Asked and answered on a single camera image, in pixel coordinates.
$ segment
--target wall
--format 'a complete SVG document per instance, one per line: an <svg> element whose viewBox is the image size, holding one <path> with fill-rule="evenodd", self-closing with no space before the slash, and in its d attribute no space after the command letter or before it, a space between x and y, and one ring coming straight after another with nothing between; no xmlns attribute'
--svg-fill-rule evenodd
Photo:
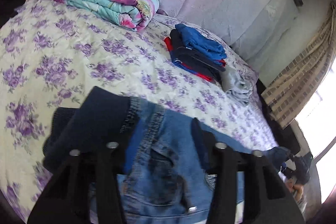
<svg viewBox="0 0 336 224"><path fill-rule="evenodd" d="M299 16L278 42L276 50L259 71L259 79L268 86L302 52L327 17L330 0L302 0Z"/></svg>
<svg viewBox="0 0 336 224"><path fill-rule="evenodd" d="M274 78L306 47L326 19L331 0L302 0L300 14L283 34L273 56L261 68L259 78L268 86Z"/></svg>

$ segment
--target bed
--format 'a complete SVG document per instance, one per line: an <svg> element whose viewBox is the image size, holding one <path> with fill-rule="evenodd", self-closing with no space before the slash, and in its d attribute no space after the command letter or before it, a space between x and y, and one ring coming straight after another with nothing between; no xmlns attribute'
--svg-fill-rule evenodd
<svg viewBox="0 0 336 224"><path fill-rule="evenodd" d="M155 15L136 33L54 0L29 0L18 12L0 30L0 189L24 221L51 177L41 161L53 112L79 107L94 86L197 117L249 148L277 145L256 88L242 107L219 85L173 66L163 39L181 21ZM222 43L228 65L256 83L219 37L183 23Z"/></svg>

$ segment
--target bright window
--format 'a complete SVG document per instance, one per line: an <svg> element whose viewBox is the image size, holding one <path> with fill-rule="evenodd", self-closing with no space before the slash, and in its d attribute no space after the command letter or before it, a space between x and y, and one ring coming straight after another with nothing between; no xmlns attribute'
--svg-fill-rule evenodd
<svg viewBox="0 0 336 224"><path fill-rule="evenodd" d="M322 202L336 184L336 62L310 98L296 121L302 130L310 151L319 161Z"/></svg>

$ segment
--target beige curtain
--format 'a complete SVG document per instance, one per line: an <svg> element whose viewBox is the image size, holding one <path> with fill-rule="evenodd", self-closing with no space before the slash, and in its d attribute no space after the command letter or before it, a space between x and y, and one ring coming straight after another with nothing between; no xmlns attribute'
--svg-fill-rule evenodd
<svg viewBox="0 0 336 224"><path fill-rule="evenodd" d="M271 117L282 128L295 119L324 79L335 59L335 39L336 3L332 1L326 21L307 48L262 93Z"/></svg>

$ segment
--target folded blanket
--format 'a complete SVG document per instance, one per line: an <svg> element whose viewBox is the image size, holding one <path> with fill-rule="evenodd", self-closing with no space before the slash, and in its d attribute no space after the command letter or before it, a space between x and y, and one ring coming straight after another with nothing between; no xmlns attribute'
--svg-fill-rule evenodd
<svg viewBox="0 0 336 224"><path fill-rule="evenodd" d="M175 28L181 34L183 44L186 47L198 50L219 65L221 64L220 60L226 58L225 50L220 43L205 38L196 29L184 24L176 24Z"/></svg>
<svg viewBox="0 0 336 224"><path fill-rule="evenodd" d="M226 66L225 69L225 71L220 72L223 91L242 105L248 105L250 95L253 92L252 83L241 77L235 69L229 66Z"/></svg>
<svg viewBox="0 0 336 224"><path fill-rule="evenodd" d="M132 31L144 29L159 8L158 0L56 0L91 10L96 16Z"/></svg>

